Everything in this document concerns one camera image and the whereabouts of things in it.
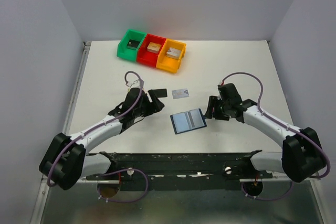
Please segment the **blue card holder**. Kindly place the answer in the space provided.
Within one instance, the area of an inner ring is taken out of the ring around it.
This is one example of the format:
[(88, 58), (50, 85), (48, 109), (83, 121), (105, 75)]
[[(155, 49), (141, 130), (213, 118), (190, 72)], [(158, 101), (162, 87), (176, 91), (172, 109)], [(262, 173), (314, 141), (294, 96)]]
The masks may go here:
[(193, 109), (170, 115), (175, 134), (181, 134), (207, 127), (201, 109)]

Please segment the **white silver card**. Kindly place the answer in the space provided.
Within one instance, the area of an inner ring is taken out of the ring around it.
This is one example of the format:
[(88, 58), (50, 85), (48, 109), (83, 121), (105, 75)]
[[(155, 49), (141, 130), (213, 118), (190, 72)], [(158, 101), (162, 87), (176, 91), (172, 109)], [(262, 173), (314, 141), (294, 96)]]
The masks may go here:
[(181, 99), (189, 97), (189, 92), (187, 88), (172, 90), (173, 99)]

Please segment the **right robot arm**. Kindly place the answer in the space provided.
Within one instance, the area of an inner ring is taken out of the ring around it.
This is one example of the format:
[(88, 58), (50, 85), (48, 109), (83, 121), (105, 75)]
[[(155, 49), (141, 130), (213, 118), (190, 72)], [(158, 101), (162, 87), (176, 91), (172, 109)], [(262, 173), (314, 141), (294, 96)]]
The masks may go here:
[(257, 150), (249, 153), (241, 165), (246, 177), (270, 171), (286, 174), (299, 183), (327, 167), (327, 158), (314, 129), (301, 129), (268, 115), (257, 102), (242, 100), (232, 83), (218, 86), (218, 92), (218, 96), (212, 95), (208, 99), (206, 119), (235, 119), (259, 130), (281, 147), (281, 152)]

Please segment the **black VIP card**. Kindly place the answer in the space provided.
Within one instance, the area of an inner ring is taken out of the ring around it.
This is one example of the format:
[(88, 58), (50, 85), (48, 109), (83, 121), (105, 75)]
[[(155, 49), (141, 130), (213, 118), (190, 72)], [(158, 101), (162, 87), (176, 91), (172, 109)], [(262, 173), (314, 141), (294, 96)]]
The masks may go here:
[(153, 93), (157, 98), (167, 98), (167, 89), (154, 89)]

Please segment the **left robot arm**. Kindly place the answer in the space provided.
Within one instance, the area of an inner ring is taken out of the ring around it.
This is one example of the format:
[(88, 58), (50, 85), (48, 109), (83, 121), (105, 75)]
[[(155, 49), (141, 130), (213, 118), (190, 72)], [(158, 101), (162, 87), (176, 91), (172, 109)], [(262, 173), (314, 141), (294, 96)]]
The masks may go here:
[(136, 119), (160, 112), (164, 108), (161, 98), (166, 89), (141, 91), (131, 88), (125, 100), (98, 123), (81, 132), (57, 134), (39, 165), (39, 171), (63, 190), (70, 189), (80, 178), (100, 174), (104, 179), (116, 175), (116, 166), (107, 154), (90, 151), (111, 137), (123, 133), (136, 123)]

